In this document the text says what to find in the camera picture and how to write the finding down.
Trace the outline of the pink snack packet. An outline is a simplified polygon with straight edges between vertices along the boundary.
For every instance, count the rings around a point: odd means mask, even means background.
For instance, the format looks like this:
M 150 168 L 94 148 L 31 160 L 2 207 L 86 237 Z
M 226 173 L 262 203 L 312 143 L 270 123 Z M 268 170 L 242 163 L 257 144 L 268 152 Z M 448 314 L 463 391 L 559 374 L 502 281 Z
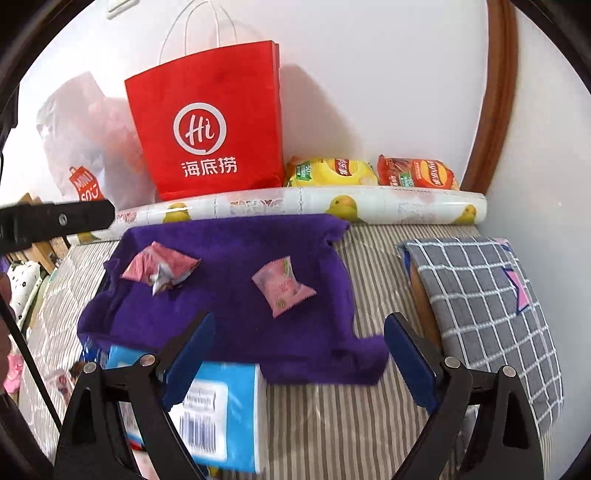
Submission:
M 142 283 L 156 296 L 183 283 L 200 264 L 200 258 L 152 242 L 134 256 L 120 278 Z

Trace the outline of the pink white small candy packet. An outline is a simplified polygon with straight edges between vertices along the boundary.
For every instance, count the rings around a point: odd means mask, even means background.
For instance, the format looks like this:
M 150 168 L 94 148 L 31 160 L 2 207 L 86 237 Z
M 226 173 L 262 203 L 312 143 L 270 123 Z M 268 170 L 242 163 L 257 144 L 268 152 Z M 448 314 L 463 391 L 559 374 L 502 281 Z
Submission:
M 252 282 L 269 304 L 273 318 L 317 295 L 315 289 L 297 281 L 290 256 L 263 265 L 252 276 Z

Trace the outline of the white spotted pillow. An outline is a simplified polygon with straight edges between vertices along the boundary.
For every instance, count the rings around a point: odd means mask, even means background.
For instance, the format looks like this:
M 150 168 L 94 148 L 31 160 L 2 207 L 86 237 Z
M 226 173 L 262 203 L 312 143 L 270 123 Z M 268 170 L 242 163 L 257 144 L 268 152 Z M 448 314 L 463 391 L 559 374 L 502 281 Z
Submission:
M 9 305 L 17 325 L 21 327 L 42 282 L 41 265 L 34 261 L 14 262 L 7 275 L 11 284 Z

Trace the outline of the blue tissue box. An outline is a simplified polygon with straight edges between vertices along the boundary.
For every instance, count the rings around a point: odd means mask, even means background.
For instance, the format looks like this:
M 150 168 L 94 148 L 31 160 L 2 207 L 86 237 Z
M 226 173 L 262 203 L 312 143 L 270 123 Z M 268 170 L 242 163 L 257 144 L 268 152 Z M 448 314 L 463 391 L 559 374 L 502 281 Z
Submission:
M 204 362 L 169 417 L 209 477 L 269 466 L 266 380 L 256 364 Z

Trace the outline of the grey checked fabric pouch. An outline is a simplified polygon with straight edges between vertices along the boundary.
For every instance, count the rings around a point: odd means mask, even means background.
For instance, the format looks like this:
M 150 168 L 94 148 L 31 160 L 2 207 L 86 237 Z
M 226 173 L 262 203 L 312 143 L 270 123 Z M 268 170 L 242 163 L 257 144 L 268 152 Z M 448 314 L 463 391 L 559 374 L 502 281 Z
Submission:
M 562 375 L 544 312 L 510 243 L 413 239 L 400 249 L 406 268 L 419 274 L 445 353 L 473 370 L 513 367 L 545 434 L 564 406 Z

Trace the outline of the white Miniso plastic bag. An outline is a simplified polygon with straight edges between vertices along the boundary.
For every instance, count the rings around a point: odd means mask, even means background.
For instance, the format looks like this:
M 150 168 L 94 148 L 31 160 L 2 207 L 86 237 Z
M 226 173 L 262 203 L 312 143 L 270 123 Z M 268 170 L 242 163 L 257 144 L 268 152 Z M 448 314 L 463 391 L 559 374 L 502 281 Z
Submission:
M 38 111 L 37 131 L 64 199 L 107 199 L 118 211 L 155 201 L 127 101 L 105 96 L 90 73 L 50 95 Z

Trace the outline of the purple towel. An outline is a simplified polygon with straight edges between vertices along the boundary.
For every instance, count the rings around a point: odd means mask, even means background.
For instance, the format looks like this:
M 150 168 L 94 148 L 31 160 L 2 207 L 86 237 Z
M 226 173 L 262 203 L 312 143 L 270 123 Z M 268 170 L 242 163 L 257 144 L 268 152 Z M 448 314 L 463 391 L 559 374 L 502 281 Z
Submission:
M 348 230 L 346 221 L 328 214 L 130 229 L 105 264 L 105 289 L 81 313 L 78 337 L 105 348 L 154 352 L 208 311 L 215 319 L 211 361 L 259 365 L 274 384 L 376 384 L 389 353 L 382 336 L 360 338 L 353 330 L 353 284 L 335 251 Z M 199 260 L 180 286 L 157 295 L 122 276 L 134 256 L 155 242 Z M 253 276 L 286 257 L 295 279 L 314 295 L 273 315 Z

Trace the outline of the duck print wrapping roll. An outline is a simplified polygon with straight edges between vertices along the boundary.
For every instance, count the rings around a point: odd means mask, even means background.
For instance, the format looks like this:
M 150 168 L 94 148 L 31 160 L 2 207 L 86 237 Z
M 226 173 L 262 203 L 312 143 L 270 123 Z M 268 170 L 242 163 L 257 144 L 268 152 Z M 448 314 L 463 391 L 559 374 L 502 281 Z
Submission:
M 480 193 L 387 186 L 281 187 L 177 199 L 122 210 L 109 228 L 67 237 L 72 245 L 118 240 L 128 229 L 190 220 L 331 214 L 370 225 L 477 225 L 488 202 Z

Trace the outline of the orange chips bag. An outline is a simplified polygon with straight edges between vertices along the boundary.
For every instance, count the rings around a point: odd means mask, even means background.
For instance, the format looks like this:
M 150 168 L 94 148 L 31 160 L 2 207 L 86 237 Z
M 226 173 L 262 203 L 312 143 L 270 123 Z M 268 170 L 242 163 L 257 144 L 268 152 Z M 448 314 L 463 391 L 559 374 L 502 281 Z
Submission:
M 386 157 L 377 162 L 383 186 L 458 190 L 454 172 L 439 160 Z

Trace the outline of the red paper Haidilao bag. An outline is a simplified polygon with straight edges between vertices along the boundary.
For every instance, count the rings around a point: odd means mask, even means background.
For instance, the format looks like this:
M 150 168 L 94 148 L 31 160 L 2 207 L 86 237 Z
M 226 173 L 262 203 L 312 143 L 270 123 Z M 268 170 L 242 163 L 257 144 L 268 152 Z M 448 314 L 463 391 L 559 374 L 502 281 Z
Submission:
M 183 55 L 126 79 L 125 89 L 161 199 L 283 185 L 276 42 Z

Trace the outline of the yellow chips bag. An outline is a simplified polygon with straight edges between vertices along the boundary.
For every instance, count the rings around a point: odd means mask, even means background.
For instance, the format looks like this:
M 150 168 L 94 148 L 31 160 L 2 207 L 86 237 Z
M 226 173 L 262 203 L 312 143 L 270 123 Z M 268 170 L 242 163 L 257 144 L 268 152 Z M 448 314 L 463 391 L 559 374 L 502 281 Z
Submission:
M 370 164 L 345 158 L 294 157 L 287 163 L 287 187 L 377 186 L 379 179 Z

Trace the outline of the brown wooden door frame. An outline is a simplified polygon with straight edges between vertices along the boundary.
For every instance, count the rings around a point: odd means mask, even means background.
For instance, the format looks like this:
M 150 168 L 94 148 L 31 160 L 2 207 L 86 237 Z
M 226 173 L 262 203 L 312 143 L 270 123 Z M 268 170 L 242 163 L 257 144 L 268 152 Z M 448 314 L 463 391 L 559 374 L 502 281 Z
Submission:
M 485 194 L 507 137 L 518 76 L 518 26 L 509 1 L 489 1 L 487 81 L 482 108 L 461 188 Z

